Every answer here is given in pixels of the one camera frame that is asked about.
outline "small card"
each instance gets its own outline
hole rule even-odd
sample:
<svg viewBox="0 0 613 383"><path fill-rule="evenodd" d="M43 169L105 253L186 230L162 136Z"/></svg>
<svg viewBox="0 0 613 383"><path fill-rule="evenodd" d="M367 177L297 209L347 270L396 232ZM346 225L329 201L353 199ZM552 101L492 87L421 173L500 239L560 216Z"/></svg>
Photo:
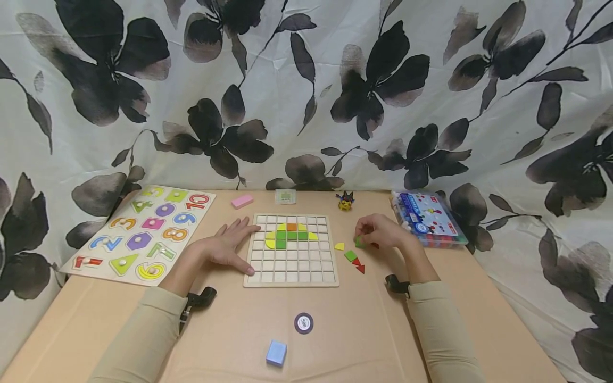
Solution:
<svg viewBox="0 0 613 383"><path fill-rule="evenodd" d="M296 203L296 191L292 189L276 189L275 203L277 205L294 205Z"/></svg>

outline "number puzzle board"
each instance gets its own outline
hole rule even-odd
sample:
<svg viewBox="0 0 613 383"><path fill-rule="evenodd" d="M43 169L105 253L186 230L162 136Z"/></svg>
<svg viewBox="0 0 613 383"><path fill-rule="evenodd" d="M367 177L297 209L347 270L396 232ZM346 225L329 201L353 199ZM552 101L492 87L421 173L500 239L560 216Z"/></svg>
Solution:
<svg viewBox="0 0 613 383"><path fill-rule="evenodd" d="M255 214L245 287L337 287L338 268L327 216Z"/></svg>
<svg viewBox="0 0 613 383"><path fill-rule="evenodd" d="M60 271L157 286L214 199L214 194L149 185L118 209Z"/></svg>

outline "toy figure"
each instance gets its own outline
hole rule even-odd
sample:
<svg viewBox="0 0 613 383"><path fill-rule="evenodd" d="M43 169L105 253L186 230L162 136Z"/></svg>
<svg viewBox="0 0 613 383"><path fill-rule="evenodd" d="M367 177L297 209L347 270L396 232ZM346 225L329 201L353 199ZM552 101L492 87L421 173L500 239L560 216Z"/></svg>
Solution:
<svg viewBox="0 0 613 383"><path fill-rule="evenodd" d="M350 194L347 194L347 192L344 191L343 195L337 194L337 197L338 199L340 199L340 202L338 203L338 208L340 210L344 210L344 211L351 210L351 205L355 202L355 200L353 199L353 192L351 192Z"/></svg>

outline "blue eraser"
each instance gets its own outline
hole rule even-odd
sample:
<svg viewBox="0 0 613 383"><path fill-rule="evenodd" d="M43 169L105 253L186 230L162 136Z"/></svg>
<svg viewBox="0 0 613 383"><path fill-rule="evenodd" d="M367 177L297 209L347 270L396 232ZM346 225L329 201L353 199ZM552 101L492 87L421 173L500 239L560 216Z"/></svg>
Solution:
<svg viewBox="0 0 613 383"><path fill-rule="evenodd" d="M287 344L271 341L270 347L268 348L268 354L266 354L266 363L277 367L283 367L286 352Z"/></svg>

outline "black clip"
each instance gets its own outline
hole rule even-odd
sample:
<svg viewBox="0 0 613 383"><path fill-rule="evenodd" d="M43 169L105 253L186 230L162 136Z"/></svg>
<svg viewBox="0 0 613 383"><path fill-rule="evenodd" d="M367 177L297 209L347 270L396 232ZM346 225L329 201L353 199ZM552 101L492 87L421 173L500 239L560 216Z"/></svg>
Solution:
<svg viewBox="0 0 613 383"><path fill-rule="evenodd" d="M387 289L396 294L409 294L409 286L411 283L400 282L396 274L390 274L385 277Z"/></svg>

